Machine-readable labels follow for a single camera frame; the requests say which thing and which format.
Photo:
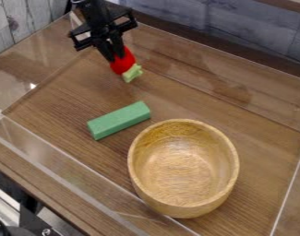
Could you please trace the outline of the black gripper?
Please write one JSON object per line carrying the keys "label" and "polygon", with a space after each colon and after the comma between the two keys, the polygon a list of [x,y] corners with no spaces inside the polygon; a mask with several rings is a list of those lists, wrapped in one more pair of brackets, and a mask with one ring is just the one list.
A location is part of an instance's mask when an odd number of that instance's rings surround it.
{"label": "black gripper", "polygon": [[122,34],[137,27],[132,10],[120,10],[100,16],[85,13],[85,22],[70,31],[77,51],[96,47],[109,62],[125,56]]}

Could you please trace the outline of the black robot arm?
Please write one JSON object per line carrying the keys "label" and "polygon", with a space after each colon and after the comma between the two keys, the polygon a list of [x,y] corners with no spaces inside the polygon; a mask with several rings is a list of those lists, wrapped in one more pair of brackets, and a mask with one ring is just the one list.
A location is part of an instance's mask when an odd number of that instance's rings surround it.
{"label": "black robot arm", "polygon": [[96,47],[113,63],[116,57],[125,56],[122,35],[137,27],[132,8],[112,8],[105,0],[72,0],[72,3],[85,17],[85,23],[69,33],[74,49],[82,51]]}

